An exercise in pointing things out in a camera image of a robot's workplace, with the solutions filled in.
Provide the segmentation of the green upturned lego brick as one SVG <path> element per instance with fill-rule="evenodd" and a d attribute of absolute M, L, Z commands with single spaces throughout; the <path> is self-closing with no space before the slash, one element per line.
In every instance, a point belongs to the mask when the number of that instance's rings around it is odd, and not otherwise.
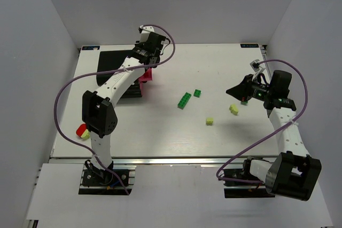
<path fill-rule="evenodd" d="M 245 106 L 246 106 L 246 105 L 248 105 L 248 101 L 241 101 L 241 102 L 240 102 L 240 104 L 242 104 L 242 105 L 245 105 Z"/>

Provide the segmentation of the pink top drawer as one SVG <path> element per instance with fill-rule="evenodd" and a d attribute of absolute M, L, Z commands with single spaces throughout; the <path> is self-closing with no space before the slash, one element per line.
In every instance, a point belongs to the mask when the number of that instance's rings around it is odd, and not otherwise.
<path fill-rule="evenodd" d="M 140 83 L 146 83 L 148 81 L 152 81 L 153 77 L 152 77 L 152 68 L 149 68 L 139 79 L 138 81 Z"/>

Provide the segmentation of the red yellow lego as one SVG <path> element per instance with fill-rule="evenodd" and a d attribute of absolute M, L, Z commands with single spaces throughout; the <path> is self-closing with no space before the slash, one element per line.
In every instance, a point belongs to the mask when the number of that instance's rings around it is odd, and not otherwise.
<path fill-rule="evenodd" d="M 82 140 L 87 140 L 90 138 L 90 133 L 85 123 L 81 124 L 78 127 L 78 129 L 76 130 L 76 135 Z"/>

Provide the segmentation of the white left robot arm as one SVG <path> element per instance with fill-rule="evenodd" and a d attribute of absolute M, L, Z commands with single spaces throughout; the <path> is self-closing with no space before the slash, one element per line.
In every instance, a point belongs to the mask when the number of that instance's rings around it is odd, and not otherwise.
<path fill-rule="evenodd" d="M 145 65 L 159 63 L 165 40 L 166 36 L 155 33 L 151 26 L 143 27 L 140 41 L 120 66 L 123 71 L 114 73 L 97 90 L 86 91 L 82 96 L 82 121 L 90 132 L 93 150 L 88 168 L 102 180 L 112 177 L 106 169 L 113 168 L 110 137 L 118 123 L 114 108 L 127 89 L 144 75 Z"/>

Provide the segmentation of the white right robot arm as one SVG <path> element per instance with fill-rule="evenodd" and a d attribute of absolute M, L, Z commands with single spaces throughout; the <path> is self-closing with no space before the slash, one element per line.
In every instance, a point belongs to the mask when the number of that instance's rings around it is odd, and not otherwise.
<path fill-rule="evenodd" d="M 274 162 L 249 156 L 241 169 L 224 169 L 220 176 L 231 192 L 227 198 L 285 196 L 309 200 L 322 169 L 320 160 L 310 156 L 295 122 L 296 106 L 288 98 L 292 75 L 286 71 L 273 72 L 269 83 L 262 72 L 249 74 L 226 93 L 243 103 L 254 98 L 263 102 L 268 118 L 276 132 L 279 151 Z"/>

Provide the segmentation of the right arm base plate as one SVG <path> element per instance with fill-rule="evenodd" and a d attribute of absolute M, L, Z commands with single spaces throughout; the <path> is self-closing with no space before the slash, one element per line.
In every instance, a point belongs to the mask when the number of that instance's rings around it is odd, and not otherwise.
<path fill-rule="evenodd" d="M 232 178 L 241 180 L 256 180 L 253 176 L 245 176 L 242 168 L 224 169 L 219 174 L 220 178 Z M 224 197 L 226 199 L 253 199 L 253 198 L 274 198 L 267 193 L 264 183 L 251 184 L 231 180 L 224 180 Z"/>

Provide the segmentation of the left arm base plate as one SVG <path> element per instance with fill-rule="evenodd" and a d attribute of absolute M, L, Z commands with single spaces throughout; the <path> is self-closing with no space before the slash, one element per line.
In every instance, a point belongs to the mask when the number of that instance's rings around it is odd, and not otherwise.
<path fill-rule="evenodd" d="M 79 186 L 79 195 L 123 195 L 128 196 L 134 184 L 135 171 L 132 169 L 113 169 L 120 177 L 128 193 L 121 185 L 119 179 L 110 172 L 93 167 L 90 160 L 83 165 L 83 171 Z"/>

